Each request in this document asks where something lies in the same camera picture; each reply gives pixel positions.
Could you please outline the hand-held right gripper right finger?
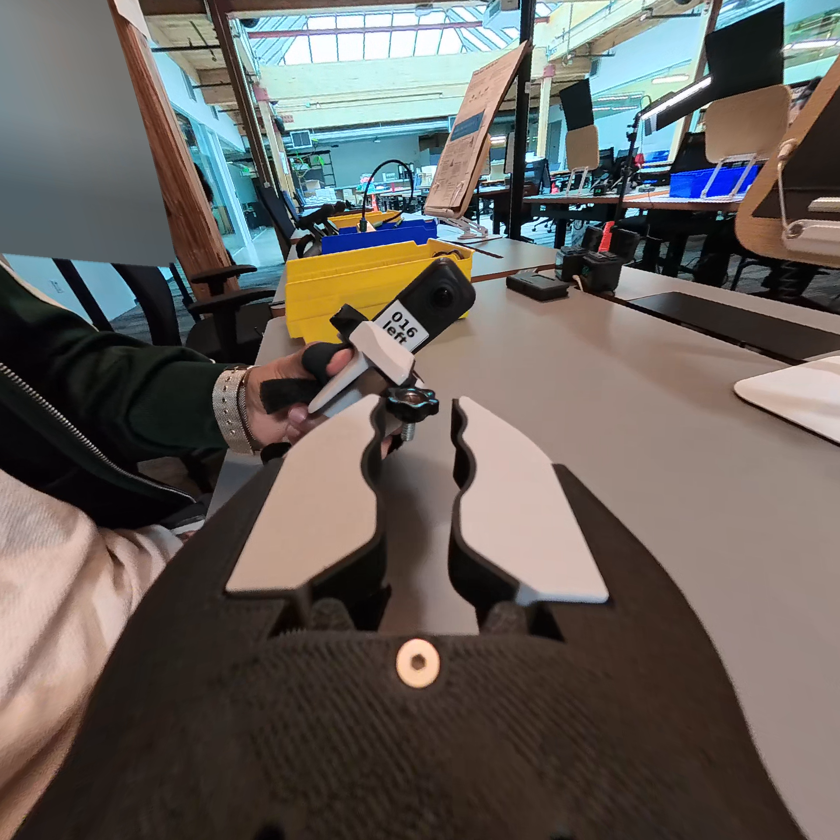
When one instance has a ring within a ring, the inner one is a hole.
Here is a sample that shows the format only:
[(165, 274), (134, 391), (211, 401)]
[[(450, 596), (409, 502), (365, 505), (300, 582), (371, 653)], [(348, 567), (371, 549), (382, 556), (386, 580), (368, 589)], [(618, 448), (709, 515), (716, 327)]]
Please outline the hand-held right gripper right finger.
[(604, 604), (606, 583), (549, 456), (472, 398), (453, 403), (449, 579), (475, 608)]

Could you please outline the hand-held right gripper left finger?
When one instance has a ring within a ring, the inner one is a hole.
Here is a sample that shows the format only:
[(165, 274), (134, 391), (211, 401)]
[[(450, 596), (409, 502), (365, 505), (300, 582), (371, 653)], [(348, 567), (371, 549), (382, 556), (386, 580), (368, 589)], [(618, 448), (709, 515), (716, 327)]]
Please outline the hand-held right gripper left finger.
[(383, 585), (384, 427), (324, 423), (284, 458), (225, 586), (362, 602)]

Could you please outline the black star knob screw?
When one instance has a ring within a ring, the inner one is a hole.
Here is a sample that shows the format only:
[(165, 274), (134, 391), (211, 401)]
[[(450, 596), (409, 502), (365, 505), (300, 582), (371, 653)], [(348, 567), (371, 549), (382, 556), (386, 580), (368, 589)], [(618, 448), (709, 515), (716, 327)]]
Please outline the black star knob screw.
[(384, 393), (385, 410), (400, 424), (401, 440), (413, 440), (416, 425), (439, 412), (435, 392), (417, 386), (394, 386)]

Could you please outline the yellow plastic bin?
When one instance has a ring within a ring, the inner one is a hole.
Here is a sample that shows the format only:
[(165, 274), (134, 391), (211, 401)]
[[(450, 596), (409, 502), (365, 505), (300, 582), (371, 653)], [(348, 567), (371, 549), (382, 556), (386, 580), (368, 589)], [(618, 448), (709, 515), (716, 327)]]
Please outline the yellow plastic bin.
[(366, 211), (365, 213), (342, 213), (328, 217), (328, 222), (340, 233), (361, 230), (361, 221), (365, 221), (366, 230), (380, 228), (384, 224), (396, 224), (402, 220), (401, 212)]
[(430, 239), (294, 259), (286, 265), (285, 312), (290, 337), (331, 341), (331, 317), (344, 304), (372, 319), (439, 257), (471, 279), (474, 249)]

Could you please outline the person's left hand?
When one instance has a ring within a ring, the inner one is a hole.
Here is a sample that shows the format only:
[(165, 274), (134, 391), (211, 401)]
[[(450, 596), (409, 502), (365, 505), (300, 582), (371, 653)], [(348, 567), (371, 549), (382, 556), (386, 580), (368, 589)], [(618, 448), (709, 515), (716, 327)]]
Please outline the person's left hand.
[(311, 343), (293, 354), (252, 367), (246, 376), (244, 412), (258, 448), (295, 444), (320, 425), (309, 404), (353, 358), (347, 344)]

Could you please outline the flat black device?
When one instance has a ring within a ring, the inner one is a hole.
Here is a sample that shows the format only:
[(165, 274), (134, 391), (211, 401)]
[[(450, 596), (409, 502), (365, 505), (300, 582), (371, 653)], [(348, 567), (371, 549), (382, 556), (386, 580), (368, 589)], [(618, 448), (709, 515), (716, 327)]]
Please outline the flat black device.
[(538, 302), (565, 299), (570, 291), (567, 281), (525, 270), (509, 275), (506, 278), (506, 286), (511, 291)]

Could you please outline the silver mesh watch band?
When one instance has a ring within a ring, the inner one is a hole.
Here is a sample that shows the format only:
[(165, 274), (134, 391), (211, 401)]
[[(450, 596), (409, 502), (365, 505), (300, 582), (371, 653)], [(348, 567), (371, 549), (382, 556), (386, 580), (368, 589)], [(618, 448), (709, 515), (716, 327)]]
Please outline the silver mesh watch band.
[(238, 455), (256, 455), (261, 450), (251, 432), (247, 414), (247, 383), (251, 366), (238, 365), (223, 371), (212, 390), (216, 424), (229, 450)]

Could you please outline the black office chair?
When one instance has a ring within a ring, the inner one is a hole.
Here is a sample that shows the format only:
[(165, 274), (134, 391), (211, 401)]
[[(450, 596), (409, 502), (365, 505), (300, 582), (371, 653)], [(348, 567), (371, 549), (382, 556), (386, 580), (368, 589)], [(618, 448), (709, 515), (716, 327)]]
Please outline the black office chair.
[(198, 286), (206, 286), (209, 298), (185, 304), (194, 320), (185, 341), (181, 338), (172, 291), (161, 270), (125, 264), (112, 264), (112, 267), (139, 303), (153, 345), (186, 347), (219, 363), (256, 361), (263, 332), (272, 318), (269, 300), (275, 292), (263, 287), (226, 291), (225, 283), (257, 272), (257, 267), (234, 264), (191, 277)]

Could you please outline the black pole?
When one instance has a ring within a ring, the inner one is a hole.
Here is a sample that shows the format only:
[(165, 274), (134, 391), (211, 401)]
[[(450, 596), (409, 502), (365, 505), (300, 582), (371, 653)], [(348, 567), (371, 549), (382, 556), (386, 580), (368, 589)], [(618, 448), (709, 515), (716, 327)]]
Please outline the black pole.
[(512, 172), (510, 182), (509, 219), (507, 236), (522, 239), (522, 206), (524, 174), (528, 147), (530, 114), (530, 90), (532, 78), (532, 42), (536, 18), (536, 2), (520, 2), (520, 42), (523, 45), (521, 63), (517, 75), (515, 124), (512, 147)]

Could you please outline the black screen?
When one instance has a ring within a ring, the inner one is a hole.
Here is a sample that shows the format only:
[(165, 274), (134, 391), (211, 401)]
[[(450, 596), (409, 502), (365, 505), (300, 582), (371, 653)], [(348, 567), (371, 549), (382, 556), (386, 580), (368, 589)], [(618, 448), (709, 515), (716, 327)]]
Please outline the black screen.
[(784, 77), (784, 3), (705, 38), (712, 100), (780, 85)]
[(560, 91), (560, 105), (568, 132), (594, 124), (592, 91), (589, 78), (578, 80)]

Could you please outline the dark green jacket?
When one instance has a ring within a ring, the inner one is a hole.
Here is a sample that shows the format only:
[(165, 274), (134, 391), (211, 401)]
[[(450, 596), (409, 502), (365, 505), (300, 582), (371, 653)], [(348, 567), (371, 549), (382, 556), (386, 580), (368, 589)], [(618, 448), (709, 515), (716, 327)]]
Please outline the dark green jacket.
[(1, 271), (1, 467), (109, 529), (198, 513), (140, 462), (226, 443), (213, 405), (228, 371), (192, 350), (98, 331)]

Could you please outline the wooden pillar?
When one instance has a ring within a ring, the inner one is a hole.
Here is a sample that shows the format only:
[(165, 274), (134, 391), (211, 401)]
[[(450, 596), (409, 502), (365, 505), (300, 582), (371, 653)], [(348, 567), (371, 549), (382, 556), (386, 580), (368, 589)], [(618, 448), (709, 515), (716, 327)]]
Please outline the wooden pillar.
[(108, 1), (108, 6), (149, 140), (175, 254), (196, 298), (204, 300), (209, 298), (207, 284), (193, 279), (232, 261), (154, 60), (140, 5)]

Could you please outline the white stand base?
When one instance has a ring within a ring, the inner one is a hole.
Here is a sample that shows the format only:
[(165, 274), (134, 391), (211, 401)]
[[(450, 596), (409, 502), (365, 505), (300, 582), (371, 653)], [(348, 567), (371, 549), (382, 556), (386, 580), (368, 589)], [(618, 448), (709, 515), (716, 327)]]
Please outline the white stand base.
[(820, 438), (839, 445), (839, 355), (737, 381), (735, 395)]

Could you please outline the black desk lamp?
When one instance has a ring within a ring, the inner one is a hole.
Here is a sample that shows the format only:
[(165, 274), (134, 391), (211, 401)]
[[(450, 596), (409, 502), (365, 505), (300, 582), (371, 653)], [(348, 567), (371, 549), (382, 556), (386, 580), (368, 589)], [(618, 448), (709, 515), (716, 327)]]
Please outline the black desk lamp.
[(711, 83), (711, 75), (706, 74), (701, 79), (692, 82), (690, 85), (683, 87), (676, 92), (668, 94), (668, 96), (663, 97), (656, 102), (648, 104), (645, 108), (642, 108), (637, 112), (632, 128), (626, 135), (629, 142), (628, 153), (622, 170), (622, 178), (613, 222), (617, 222), (623, 216), (627, 185), (634, 168), (639, 125), (641, 123), (651, 123), (653, 131), (657, 131), (658, 118), (661, 116), (663, 117), (663, 125), (668, 125), (678, 119), (690, 115), (693, 111), (697, 110), (699, 106), (709, 102), (709, 98), (706, 97), (706, 91), (711, 86)]

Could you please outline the large wooden board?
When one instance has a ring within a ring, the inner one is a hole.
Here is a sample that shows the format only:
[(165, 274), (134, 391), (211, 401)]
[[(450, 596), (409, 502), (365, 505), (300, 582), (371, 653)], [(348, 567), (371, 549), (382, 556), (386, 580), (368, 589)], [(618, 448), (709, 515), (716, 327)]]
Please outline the large wooden board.
[(742, 171), (726, 198), (741, 192), (751, 169), (777, 151), (789, 125), (791, 89), (781, 83), (712, 102), (705, 121), (706, 157), (715, 168), (700, 197), (707, 198), (724, 165)]

